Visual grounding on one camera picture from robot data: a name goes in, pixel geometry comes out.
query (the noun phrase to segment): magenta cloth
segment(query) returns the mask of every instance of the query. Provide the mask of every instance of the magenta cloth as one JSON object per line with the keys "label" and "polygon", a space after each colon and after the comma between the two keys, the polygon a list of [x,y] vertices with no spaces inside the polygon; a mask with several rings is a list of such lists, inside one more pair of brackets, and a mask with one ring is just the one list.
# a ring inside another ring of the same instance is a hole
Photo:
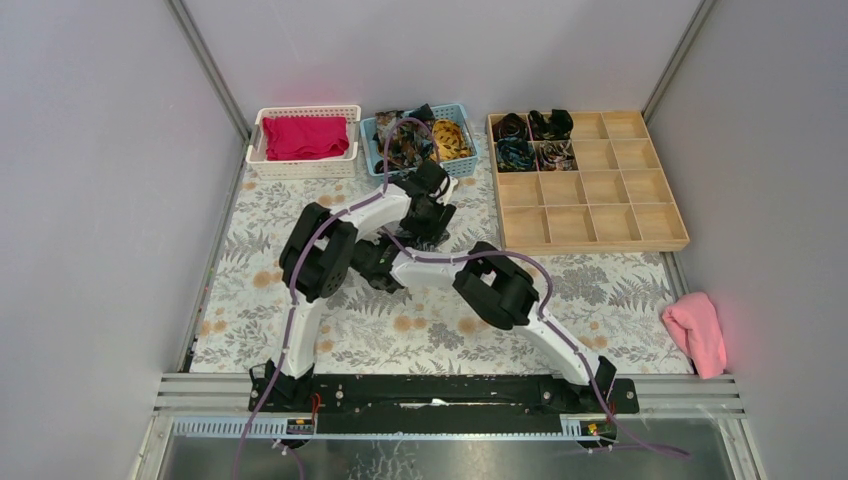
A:
{"label": "magenta cloth", "polygon": [[344,117],[263,118],[268,137],[268,160],[319,160],[344,155],[347,120]]}
{"label": "magenta cloth", "polygon": [[695,362],[701,378],[721,375],[727,366],[724,337],[715,307],[705,293],[690,293],[666,307],[663,322],[674,343]]}

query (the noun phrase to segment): yellow patterned fabric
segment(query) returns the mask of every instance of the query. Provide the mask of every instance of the yellow patterned fabric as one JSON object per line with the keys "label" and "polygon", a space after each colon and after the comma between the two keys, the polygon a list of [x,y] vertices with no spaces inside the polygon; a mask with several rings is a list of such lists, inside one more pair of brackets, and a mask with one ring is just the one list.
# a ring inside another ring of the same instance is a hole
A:
{"label": "yellow patterned fabric", "polygon": [[[437,120],[433,125],[433,137],[443,162],[471,156],[471,149],[465,143],[462,129],[456,123],[445,119]],[[430,159],[436,160],[435,152],[430,155]]]}

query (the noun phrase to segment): leaf pattern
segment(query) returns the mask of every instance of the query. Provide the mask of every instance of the leaf pattern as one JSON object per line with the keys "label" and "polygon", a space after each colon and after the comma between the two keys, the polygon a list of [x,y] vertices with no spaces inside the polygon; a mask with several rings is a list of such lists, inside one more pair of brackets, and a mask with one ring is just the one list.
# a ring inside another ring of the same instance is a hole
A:
{"label": "leaf pattern", "polygon": [[[457,211],[439,251],[484,240],[498,245],[488,142],[474,175],[461,178]],[[378,186],[357,160],[346,179],[260,181],[247,169],[210,287],[192,372],[244,372],[280,353],[290,299],[276,264],[301,210],[332,206]],[[621,373],[691,373],[660,321],[672,301],[656,253],[535,257],[554,279],[549,309],[576,337],[607,356]],[[541,274],[527,265],[544,294]],[[452,290],[394,294],[373,290],[354,272],[327,301],[315,344],[319,373],[538,374],[550,359],[512,331],[482,322]]]}

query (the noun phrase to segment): red wire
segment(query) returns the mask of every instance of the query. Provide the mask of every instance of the red wire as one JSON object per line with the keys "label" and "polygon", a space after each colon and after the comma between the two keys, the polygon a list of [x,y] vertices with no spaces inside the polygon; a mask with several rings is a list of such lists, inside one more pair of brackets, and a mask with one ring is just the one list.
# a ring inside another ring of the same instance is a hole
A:
{"label": "red wire", "polygon": [[312,431],[315,431],[315,414],[318,413],[318,409],[321,408],[321,394],[313,393],[312,397]]}

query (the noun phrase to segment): cable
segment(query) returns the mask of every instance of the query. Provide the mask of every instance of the cable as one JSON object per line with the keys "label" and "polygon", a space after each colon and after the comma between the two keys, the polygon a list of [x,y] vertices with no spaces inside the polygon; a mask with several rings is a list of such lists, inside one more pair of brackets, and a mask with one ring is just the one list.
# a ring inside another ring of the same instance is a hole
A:
{"label": "cable", "polygon": [[[433,137],[433,132],[430,131],[430,129],[427,127],[427,125],[424,122],[422,122],[421,120],[418,120],[417,118],[413,118],[413,117],[402,118],[402,119],[400,119],[400,121],[395,123],[394,127],[392,127],[392,129],[389,131],[389,135],[386,137],[386,146],[383,149],[384,160],[386,158],[388,158],[388,155],[389,155],[388,145],[389,145],[389,142],[394,137],[395,132],[397,131],[398,127],[401,126],[402,124],[408,123],[408,122],[416,123],[419,126],[424,127],[424,130],[430,136],[430,140],[433,142],[433,145],[434,146],[436,145],[436,139]],[[436,159],[441,161],[441,158],[439,157],[438,149],[436,149]],[[304,246],[303,252],[301,252],[300,257],[298,257],[297,262],[295,263],[294,270],[292,270],[292,276],[291,276],[291,279],[290,279],[291,285],[289,287],[289,293],[291,294],[291,297],[292,297],[292,307],[289,309],[289,316],[286,319],[286,329],[285,329],[285,333],[283,334],[283,348],[280,351],[280,358],[277,361],[277,368],[274,370],[274,373],[271,375],[271,378],[268,381],[268,385],[265,387],[265,391],[262,392],[262,395],[259,397],[259,400],[256,402],[256,407],[254,407],[253,411],[250,413],[250,416],[247,417],[247,423],[245,423],[244,429],[242,430],[241,436],[239,437],[238,447],[236,447],[236,457],[233,460],[233,480],[238,480],[239,465],[241,464],[241,454],[242,454],[242,451],[244,450],[244,444],[247,441],[247,434],[248,434],[248,432],[250,432],[250,429],[253,426],[254,420],[256,420],[256,415],[259,414],[259,411],[262,410],[262,406],[265,405],[265,402],[268,400],[268,396],[271,395],[271,390],[273,389],[273,386],[277,383],[277,379],[280,377],[280,372],[283,369],[283,363],[285,362],[286,353],[288,352],[289,334],[291,333],[291,324],[292,324],[292,320],[294,320],[295,309],[298,306],[297,288],[296,288],[297,287],[297,277],[298,277],[298,275],[300,275],[300,269],[303,267],[303,263],[306,261],[307,254],[312,250],[312,247],[315,246],[315,242],[318,241],[318,238],[321,236],[321,234],[323,234],[324,231],[327,230],[327,228],[333,222],[335,222],[337,219],[339,219],[339,218],[341,218],[341,217],[343,217],[343,216],[345,216],[345,215],[347,215],[351,212],[354,212],[354,211],[356,211],[356,210],[358,210],[358,209],[360,209],[360,208],[362,208],[366,205],[374,203],[378,199],[382,198],[385,195],[385,193],[388,189],[389,189],[389,169],[383,168],[383,190],[382,190],[382,192],[376,193],[373,196],[371,196],[370,198],[367,198],[367,199],[365,199],[365,200],[363,200],[363,201],[361,201],[361,202],[359,202],[355,205],[352,205],[349,208],[346,208],[344,210],[336,212],[335,215],[330,216],[330,218],[328,218],[324,223],[321,224],[321,226],[318,227],[317,230],[315,230],[315,233],[313,233],[312,237],[309,238],[309,241],[306,242],[306,245]],[[304,469],[302,467],[303,467],[302,463],[299,462],[298,463],[298,469],[300,471],[300,480],[304,480],[306,478],[306,475],[304,474]]]}
{"label": "cable", "polygon": [[[274,444],[271,445],[271,449],[277,448],[277,445],[280,445],[280,444],[281,444],[281,440],[279,440],[279,439],[275,440]],[[297,471],[299,473],[300,478],[301,479],[306,478],[306,467],[303,465],[303,459],[300,458],[300,455],[298,455],[298,453],[295,452],[293,448],[289,447],[285,443],[282,443],[282,446],[283,446],[283,455],[285,455],[287,452],[291,452],[292,456],[294,457],[295,461],[297,462]]]}
{"label": "cable", "polygon": [[[518,259],[521,259],[521,260],[524,260],[524,261],[530,263],[531,265],[536,267],[542,273],[542,275],[545,277],[545,281],[548,282],[548,292],[545,295],[545,299],[543,300],[543,302],[539,304],[539,310],[538,310],[539,317],[545,318],[544,315],[543,315],[543,309],[544,309],[544,306],[548,303],[548,300],[550,300],[551,295],[553,293],[553,288],[554,288],[553,279],[551,278],[551,275],[548,273],[548,271],[545,269],[545,267],[543,267],[539,262],[537,262],[536,260],[533,260],[532,258],[528,257],[527,255],[524,255],[524,254],[521,254],[521,253],[516,253],[516,252],[509,252],[509,251],[489,250],[489,251],[485,251],[485,252],[478,252],[478,253],[475,253],[475,254],[466,255],[464,257],[459,257],[459,258],[434,258],[434,257],[417,256],[417,255],[413,255],[409,250],[407,250],[400,243],[400,241],[398,241],[398,239],[395,238],[394,235],[392,235],[392,233],[388,229],[383,227],[382,230],[383,230],[383,233],[388,235],[388,237],[392,241],[392,243],[394,243],[395,246],[398,247],[398,249],[401,252],[403,252],[406,256],[411,258],[412,261],[414,261],[414,262],[454,263],[454,262],[470,261],[470,260],[474,260],[474,259],[481,258],[481,257],[491,257],[491,256],[501,255],[501,256],[505,256],[505,257],[518,258]],[[686,451],[686,450],[683,450],[682,448],[678,448],[678,447],[675,447],[675,446],[672,446],[672,445],[648,443],[648,442],[642,440],[641,438],[639,438],[630,429],[628,429],[627,427],[622,425],[621,422],[619,422],[619,420],[617,418],[615,418],[615,416],[613,415],[613,413],[610,411],[609,407],[607,406],[606,399],[604,398],[603,394],[601,393],[601,389],[600,389],[600,387],[598,387],[598,383],[595,381],[595,375],[592,373],[592,367],[589,365],[589,361],[586,359],[586,356],[583,355],[580,352],[580,350],[577,348],[577,345],[575,345],[574,342],[569,340],[568,337],[559,330],[559,328],[555,327],[551,322],[549,322],[547,320],[545,320],[544,323],[545,323],[545,325],[547,325],[548,328],[553,330],[553,332],[556,333],[557,336],[560,337],[565,342],[566,345],[568,345],[571,348],[571,350],[574,352],[574,354],[577,356],[577,358],[580,359],[580,362],[583,363],[583,368],[586,369],[586,374],[589,377],[589,384],[592,386],[592,390],[595,393],[595,397],[597,397],[597,399],[598,399],[598,403],[601,405],[601,409],[604,411],[604,413],[607,415],[607,417],[610,419],[610,421],[612,421],[612,423],[615,424],[616,428],[618,428],[619,430],[624,432],[628,437],[630,437],[634,442],[636,442],[638,444],[638,445],[631,445],[630,447],[636,447],[636,448],[641,448],[641,449],[645,449],[645,450],[650,450],[650,451],[658,453],[660,455],[665,455],[665,456],[668,456],[668,457],[671,457],[671,458],[678,458],[678,459],[681,459],[681,460],[690,460],[692,458],[692,454],[690,452]],[[634,448],[626,448],[625,449],[625,448],[623,448],[625,446],[626,445],[621,445],[621,446],[616,446],[616,447],[610,446],[609,448],[613,449],[613,450],[633,450],[634,449]]]}

